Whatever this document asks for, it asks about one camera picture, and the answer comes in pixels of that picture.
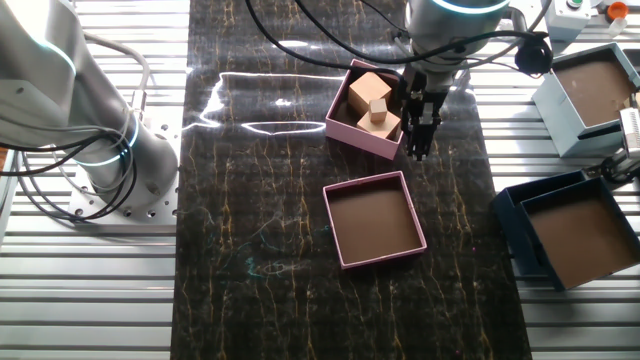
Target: small wooden cube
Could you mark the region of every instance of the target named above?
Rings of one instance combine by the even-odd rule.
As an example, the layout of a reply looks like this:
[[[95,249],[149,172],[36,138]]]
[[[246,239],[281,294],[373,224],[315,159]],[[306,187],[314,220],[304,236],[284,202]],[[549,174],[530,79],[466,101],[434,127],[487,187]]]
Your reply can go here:
[[[387,102],[384,99],[371,100],[369,102],[369,112],[371,113],[372,123],[383,123],[387,117]]]
[[[371,100],[385,99],[388,102],[390,98],[391,87],[372,72],[365,73],[349,85],[349,105],[360,116],[364,116],[369,111]]]
[[[367,131],[375,136],[384,139],[395,139],[400,125],[400,118],[387,112],[384,122],[374,124],[371,122],[371,114],[366,113],[360,121],[358,121],[358,129]]]

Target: control box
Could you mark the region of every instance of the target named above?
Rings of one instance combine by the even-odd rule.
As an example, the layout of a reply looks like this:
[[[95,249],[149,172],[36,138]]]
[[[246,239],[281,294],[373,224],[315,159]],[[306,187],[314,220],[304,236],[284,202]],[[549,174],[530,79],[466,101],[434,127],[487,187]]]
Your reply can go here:
[[[549,38],[553,42],[572,43],[590,19],[590,0],[553,0],[545,16]]]

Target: open box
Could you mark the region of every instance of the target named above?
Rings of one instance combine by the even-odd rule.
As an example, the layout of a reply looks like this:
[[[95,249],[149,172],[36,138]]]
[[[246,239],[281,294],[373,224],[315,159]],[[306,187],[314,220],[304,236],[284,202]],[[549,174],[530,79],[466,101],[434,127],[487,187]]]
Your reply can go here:
[[[503,190],[494,209],[521,274],[558,291],[640,263],[640,242],[601,178],[577,171]]]
[[[362,68],[374,68],[373,65],[359,60],[351,61],[351,65]],[[398,131],[392,140],[383,139],[356,127],[362,116],[358,115],[358,113],[348,105],[347,97],[349,95],[349,85],[358,80],[362,75],[363,74],[356,74],[351,70],[347,72],[347,76],[342,82],[340,90],[338,90],[338,94],[336,94],[333,104],[327,113],[326,135],[343,143],[393,160],[402,142],[403,134],[400,126],[398,126]],[[378,74],[378,76],[392,89],[391,98],[387,105],[388,110],[394,115],[401,117],[402,106],[395,96],[398,79],[386,74]]]
[[[401,171],[326,186],[323,194],[343,269],[426,250]]]
[[[560,156],[608,155],[622,147],[619,111],[640,78],[618,44],[553,60],[533,95]]]

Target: pink box rim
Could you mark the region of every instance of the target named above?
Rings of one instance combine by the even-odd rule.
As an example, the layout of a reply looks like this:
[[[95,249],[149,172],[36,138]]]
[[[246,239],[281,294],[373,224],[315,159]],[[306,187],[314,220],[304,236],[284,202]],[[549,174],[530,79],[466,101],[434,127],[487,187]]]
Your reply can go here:
[[[393,177],[400,178],[400,181],[402,183],[402,190],[404,191],[404,196],[407,200],[407,204],[409,204],[409,210],[411,211],[411,217],[413,218],[413,223],[416,226],[416,230],[418,231],[418,237],[420,238],[421,246],[412,250],[407,250],[407,251],[390,254],[390,255],[384,255],[374,259],[359,261],[355,263],[345,264],[342,258],[342,252],[340,251],[340,244],[338,243],[338,236],[336,234],[335,226],[333,225],[333,216],[331,215],[331,208],[329,207],[329,198],[327,197],[327,192],[349,187],[349,186],[361,185],[361,184],[374,182],[378,180],[389,179]],[[322,188],[322,194],[324,196],[325,205],[327,206],[327,212],[329,213],[329,222],[331,224],[331,232],[333,233],[333,239],[336,242],[336,247],[338,248],[338,257],[340,258],[340,266],[342,267],[342,269],[348,269],[356,266],[362,266],[362,265],[372,264],[376,262],[381,262],[384,260],[395,259],[395,258],[407,256],[407,255],[418,254],[418,253],[424,252],[427,249],[427,241],[425,240],[424,234],[422,233],[422,227],[420,226],[420,221],[418,220],[418,216],[416,215],[416,210],[413,206],[413,201],[411,201],[411,196],[409,195],[409,189],[407,187],[407,183],[404,179],[404,174],[402,173],[402,171],[394,171],[386,174],[373,175],[373,176],[349,180],[349,181],[345,181],[345,182],[341,182],[333,185],[327,185]]]
[[[353,59],[351,60],[351,66],[358,66],[358,67],[363,67],[363,68],[375,68],[375,66],[371,65],[371,64],[367,64],[364,61],[360,61],[358,59]],[[333,113],[333,111],[335,110],[335,108],[338,107],[338,100],[340,98],[340,96],[342,95],[342,92],[344,91],[344,88],[347,86],[347,79],[349,78],[349,75],[351,75],[351,70],[347,71],[347,75],[345,75],[344,80],[342,80],[342,84],[340,84],[340,89],[338,89],[338,92],[336,93],[336,96],[333,98],[333,103],[331,104],[331,107],[329,108],[329,112],[327,112],[327,116],[325,117],[326,121],[331,121],[334,122],[336,124],[339,124],[341,126],[349,126],[347,124],[341,123],[338,120],[332,119],[329,117],[329,115],[331,113]],[[381,76],[384,77],[389,77],[390,75],[386,75],[386,74],[381,74]],[[361,132],[364,135],[367,136],[375,136],[375,135],[371,135],[371,133],[364,131],[362,129],[358,129],[357,127],[355,127],[354,129],[358,130],[359,132]],[[400,145],[400,142],[402,142],[402,138],[404,137],[404,132],[400,131],[400,136],[398,136],[398,141],[391,141],[389,139],[383,139],[383,138],[379,138],[380,140],[384,140],[385,142],[394,144],[394,145]]]

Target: black marble surface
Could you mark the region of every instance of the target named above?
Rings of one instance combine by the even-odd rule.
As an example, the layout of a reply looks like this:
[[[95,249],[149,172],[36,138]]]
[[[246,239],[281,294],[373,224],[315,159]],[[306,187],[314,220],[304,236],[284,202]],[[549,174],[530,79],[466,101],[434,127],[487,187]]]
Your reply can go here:
[[[348,63],[288,0],[254,0],[300,53]],[[376,1],[398,22],[404,7]],[[396,56],[357,0],[308,1],[339,37]],[[528,359],[472,91],[462,78],[423,162],[325,138],[344,71],[293,61],[242,0],[192,0],[173,359]],[[402,170],[428,242],[414,259],[340,269],[322,187]]]

